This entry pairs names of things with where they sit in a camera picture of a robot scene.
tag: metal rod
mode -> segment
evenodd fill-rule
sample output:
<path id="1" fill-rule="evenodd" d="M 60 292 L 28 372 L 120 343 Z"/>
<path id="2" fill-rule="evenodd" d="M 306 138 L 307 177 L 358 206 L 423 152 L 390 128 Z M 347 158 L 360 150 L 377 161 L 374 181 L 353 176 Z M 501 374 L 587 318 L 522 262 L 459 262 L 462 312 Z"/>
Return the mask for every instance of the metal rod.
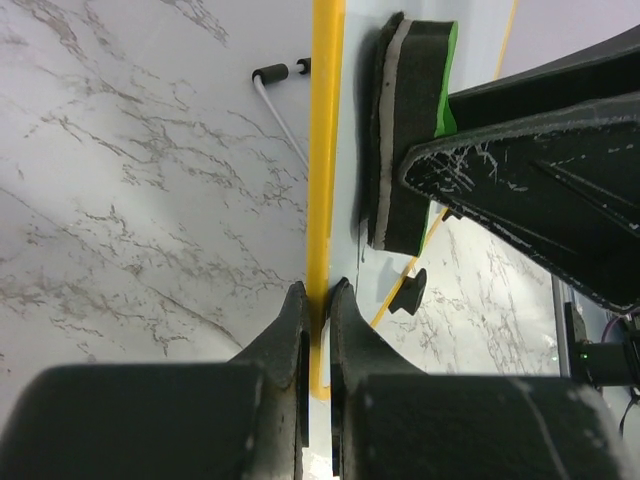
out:
<path id="1" fill-rule="evenodd" d="M 269 95 L 267 94 L 267 90 L 264 88 L 264 85 L 262 84 L 262 78 L 260 78 L 260 75 L 256 75 L 255 78 L 253 79 L 253 86 L 256 88 L 256 91 L 264 100 L 264 103 L 267 104 L 267 107 L 269 107 L 269 110 L 271 110 L 271 113 L 273 114 L 274 118 L 280 125 L 280 128 L 282 128 L 282 131 L 284 132 L 286 137 L 289 139 L 289 142 L 291 142 L 291 146 L 296 151 L 298 158 L 300 158 L 300 161 L 305 167 L 305 173 L 308 173 L 309 161 L 307 160 L 307 156 L 302 152 L 302 149 L 300 148 L 300 145 L 298 145 L 298 142 L 294 138 L 293 133 L 291 133 L 291 130 L 287 125 L 287 122 L 284 121 L 284 118 L 282 118 L 282 115 L 280 115 L 280 112 L 275 107 L 275 105 L 271 103 L 271 100 L 269 99 Z"/>
<path id="2" fill-rule="evenodd" d="M 558 340 L 558 364 L 560 376 L 570 377 L 569 345 L 567 343 L 567 323 L 564 318 L 564 304 L 570 301 L 567 286 L 555 275 L 551 276 L 551 294 L 553 295 L 553 313 L 556 319 L 556 337 Z"/>

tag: black knob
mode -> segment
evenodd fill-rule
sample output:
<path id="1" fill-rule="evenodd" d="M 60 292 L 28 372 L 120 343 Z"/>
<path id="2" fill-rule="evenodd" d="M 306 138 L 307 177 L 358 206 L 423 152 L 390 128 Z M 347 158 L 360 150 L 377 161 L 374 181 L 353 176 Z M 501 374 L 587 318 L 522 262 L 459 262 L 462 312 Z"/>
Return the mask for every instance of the black knob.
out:
<path id="1" fill-rule="evenodd" d="M 427 271 L 424 268 L 421 268 L 413 278 L 405 277 L 400 290 L 389 304 L 389 311 L 395 313 L 402 308 L 409 315 L 415 315 L 422 303 L 426 287 Z"/>
<path id="2" fill-rule="evenodd" d="M 451 210 L 450 208 L 447 208 L 447 211 L 444 212 L 444 215 L 442 216 L 442 221 L 446 222 L 447 220 L 449 220 L 449 218 L 451 217 L 455 217 L 458 220 L 462 219 L 462 215 L 460 215 L 458 212 L 454 212 L 453 210 Z"/>

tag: white cable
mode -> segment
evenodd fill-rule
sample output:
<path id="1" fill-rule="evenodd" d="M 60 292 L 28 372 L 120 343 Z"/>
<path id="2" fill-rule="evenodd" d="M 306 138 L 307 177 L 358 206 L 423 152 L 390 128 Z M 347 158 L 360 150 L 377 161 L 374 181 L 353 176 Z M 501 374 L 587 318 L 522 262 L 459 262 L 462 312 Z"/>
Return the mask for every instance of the white cable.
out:
<path id="1" fill-rule="evenodd" d="M 253 86 L 256 88 L 256 91 L 258 92 L 258 94 L 264 100 L 264 103 L 267 104 L 267 107 L 269 107 L 269 110 L 271 110 L 271 113 L 273 114 L 274 118 L 276 119 L 276 121 L 280 125 L 280 128 L 282 128 L 282 131 L 284 132 L 286 137 L 289 139 L 289 142 L 291 142 L 291 146 L 296 151 L 296 154 L 298 155 L 298 158 L 300 158 L 300 161 L 302 162 L 302 164 L 305 167 L 305 173 L 308 173 L 309 172 L 309 160 L 307 160 L 307 156 L 302 152 L 302 149 L 300 148 L 300 145 L 298 145 L 298 142 L 294 138 L 293 133 L 291 133 L 291 130 L 289 129 L 289 126 L 287 125 L 287 122 L 284 121 L 284 118 L 282 118 L 282 115 L 280 115 L 280 112 L 278 112 L 278 110 L 276 109 L 275 105 L 273 103 L 271 103 L 271 100 L 269 100 L 269 95 L 267 94 L 267 90 L 264 88 L 264 85 L 262 84 L 262 78 L 260 77 L 260 75 L 256 75 L 253 78 Z"/>
<path id="2" fill-rule="evenodd" d="M 289 73 L 302 73 L 304 71 L 304 65 L 301 63 L 296 63 L 287 68 L 289 69 Z"/>

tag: green foam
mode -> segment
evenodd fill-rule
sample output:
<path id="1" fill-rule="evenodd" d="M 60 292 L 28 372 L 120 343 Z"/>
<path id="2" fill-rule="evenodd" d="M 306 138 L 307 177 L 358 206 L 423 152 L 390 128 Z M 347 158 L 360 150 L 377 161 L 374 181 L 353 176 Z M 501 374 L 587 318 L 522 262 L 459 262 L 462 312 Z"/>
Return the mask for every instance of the green foam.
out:
<path id="1" fill-rule="evenodd" d="M 453 22 L 451 26 L 451 33 L 449 34 L 449 48 L 447 53 L 447 60 L 444 64 L 444 75 L 442 75 L 442 85 L 440 88 L 440 100 L 438 102 L 438 112 L 436 120 L 436 131 L 434 132 L 434 138 L 442 137 L 445 135 L 451 135 L 458 131 L 456 125 L 456 119 L 453 118 L 453 112 L 449 106 L 449 76 L 451 74 L 451 65 L 453 64 L 453 54 L 456 51 L 456 42 L 458 40 L 458 22 Z M 429 213 L 424 220 L 424 229 L 422 230 L 422 240 L 420 241 L 420 252 L 418 256 L 422 255 L 422 250 L 425 246 L 425 237 L 427 235 L 427 225 L 429 224 Z"/>

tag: yellow tape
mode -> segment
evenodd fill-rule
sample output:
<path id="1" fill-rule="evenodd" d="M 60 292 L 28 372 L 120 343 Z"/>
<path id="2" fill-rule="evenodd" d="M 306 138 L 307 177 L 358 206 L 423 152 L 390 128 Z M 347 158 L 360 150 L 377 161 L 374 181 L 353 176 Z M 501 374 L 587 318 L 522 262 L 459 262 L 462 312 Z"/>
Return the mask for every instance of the yellow tape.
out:
<path id="1" fill-rule="evenodd" d="M 306 286 L 311 316 L 309 388 L 320 400 L 331 395 L 329 387 L 322 386 L 322 327 L 329 290 L 344 15 L 345 0 L 313 1 Z"/>
<path id="2" fill-rule="evenodd" d="M 504 38 L 502 39 L 502 48 L 500 49 L 500 56 L 498 57 L 498 66 L 496 72 L 493 75 L 493 79 L 496 80 L 500 76 L 500 70 L 502 69 L 502 62 L 504 61 L 504 54 L 507 51 L 507 43 L 509 43 L 509 37 L 511 36 L 511 27 L 513 27 L 513 19 L 516 17 L 516 8 L 518 7 L 519 0 L 513 0 L 511 5 L 511 13 L 509 14 L 509 23 L 507 23 L 507 29 L 504 32 Z"/>

